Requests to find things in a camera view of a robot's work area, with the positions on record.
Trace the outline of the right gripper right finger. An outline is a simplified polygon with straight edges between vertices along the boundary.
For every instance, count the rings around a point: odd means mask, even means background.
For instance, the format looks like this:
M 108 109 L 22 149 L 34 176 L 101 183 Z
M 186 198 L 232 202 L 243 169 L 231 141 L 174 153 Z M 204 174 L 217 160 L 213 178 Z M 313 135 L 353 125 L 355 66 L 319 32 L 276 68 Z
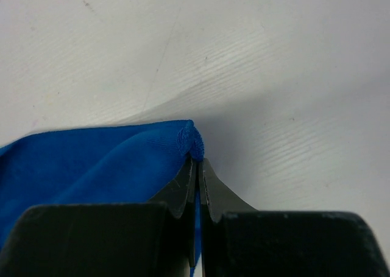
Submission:
M 260 211 L 198 166 L 204 276 L 388 276 L 369 225 L 345 211 Z

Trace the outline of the blue towel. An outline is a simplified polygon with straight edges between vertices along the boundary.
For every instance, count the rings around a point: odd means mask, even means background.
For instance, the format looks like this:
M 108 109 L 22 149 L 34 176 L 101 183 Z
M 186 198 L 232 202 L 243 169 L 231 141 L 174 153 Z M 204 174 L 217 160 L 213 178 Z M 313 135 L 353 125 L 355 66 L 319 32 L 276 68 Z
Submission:
M 1 250 L 29 208 L 145 203 L 172 181 L 204 143 L 191 120 L 50 131 L 1 149 Z M 200 256 L 195 198 L 196 262 Z

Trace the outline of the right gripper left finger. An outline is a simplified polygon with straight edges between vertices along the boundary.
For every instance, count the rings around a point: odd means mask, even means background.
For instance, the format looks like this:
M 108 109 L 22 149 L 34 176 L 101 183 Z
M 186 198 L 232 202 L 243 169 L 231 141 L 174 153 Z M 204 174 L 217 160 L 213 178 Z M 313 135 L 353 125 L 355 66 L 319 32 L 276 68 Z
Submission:
M 189 276 L 197 163 L 145 203 L 39 205 L 1 250 L 2 276 Z

